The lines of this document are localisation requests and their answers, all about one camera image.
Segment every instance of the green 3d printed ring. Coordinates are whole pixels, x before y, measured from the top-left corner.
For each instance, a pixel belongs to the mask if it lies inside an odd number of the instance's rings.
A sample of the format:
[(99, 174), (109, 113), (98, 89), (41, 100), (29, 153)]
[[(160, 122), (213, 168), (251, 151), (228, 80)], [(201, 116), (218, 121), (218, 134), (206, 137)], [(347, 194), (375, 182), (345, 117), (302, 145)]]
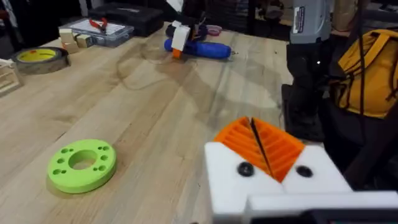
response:
[[(74, 169), (82, 161), (94, 161), (85, 169)], [(105, 184), (116, 170), (116, 152), (108, 143), (86, 139), (73, 142), (59, 150), (47, 169), (53, 185), (62, 192), (77, 194)]]

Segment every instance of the black toolbox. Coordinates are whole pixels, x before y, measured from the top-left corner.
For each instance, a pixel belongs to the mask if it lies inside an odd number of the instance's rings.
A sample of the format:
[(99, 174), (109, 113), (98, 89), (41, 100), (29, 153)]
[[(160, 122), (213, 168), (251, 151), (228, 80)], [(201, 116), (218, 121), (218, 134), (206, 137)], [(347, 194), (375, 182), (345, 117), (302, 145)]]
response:
[(92, 19), (105, 17), (110, 23), (134, 26), (134, 35), (147, 37), (163, 27), (163, 12), (142, 6), (109, 3), (88, 12)]

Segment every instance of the yellow backpack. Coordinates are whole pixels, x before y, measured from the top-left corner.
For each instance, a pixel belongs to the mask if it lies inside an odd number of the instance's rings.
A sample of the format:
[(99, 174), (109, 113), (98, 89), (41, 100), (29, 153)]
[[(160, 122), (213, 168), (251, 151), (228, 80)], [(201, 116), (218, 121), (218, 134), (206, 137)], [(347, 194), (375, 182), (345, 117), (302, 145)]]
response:
[[(364, 115), (383, 118), (398, 93), (398, 32), (372, 30), (363, 35), (365, 61)], [(346, 79), (331, 84), (335, 103), (359, 114), (361, 62), (358, 40), (340, 58)]]

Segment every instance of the blue glue gun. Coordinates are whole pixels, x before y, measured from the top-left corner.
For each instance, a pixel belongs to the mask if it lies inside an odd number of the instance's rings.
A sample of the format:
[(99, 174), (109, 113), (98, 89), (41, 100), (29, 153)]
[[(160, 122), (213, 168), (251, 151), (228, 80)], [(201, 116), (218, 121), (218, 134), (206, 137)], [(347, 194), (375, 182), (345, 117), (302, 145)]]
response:
[[(173, 51), (171, 39), (167, 39), (164, 42), (164, 49), (169, 52)], [(206, 58), (224, 59), (231, 55), (231, 47), (220, 43), (193, 42), (188, 40), (185, 43), (183, 53)]]

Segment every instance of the red pliers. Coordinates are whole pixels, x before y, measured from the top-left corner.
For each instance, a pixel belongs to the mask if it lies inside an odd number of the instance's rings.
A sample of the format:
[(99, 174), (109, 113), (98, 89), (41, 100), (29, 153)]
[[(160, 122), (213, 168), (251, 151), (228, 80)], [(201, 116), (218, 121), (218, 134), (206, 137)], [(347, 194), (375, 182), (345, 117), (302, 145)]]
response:
[(90, 19), (90, 25), (99, 29), (99, 31), (101, 31), (102, 33), (106, 34), (106, 26), (108, 25), (108, 21), (105, 18), (102, 18), (101, 20), (102, 20), (102, 25)]

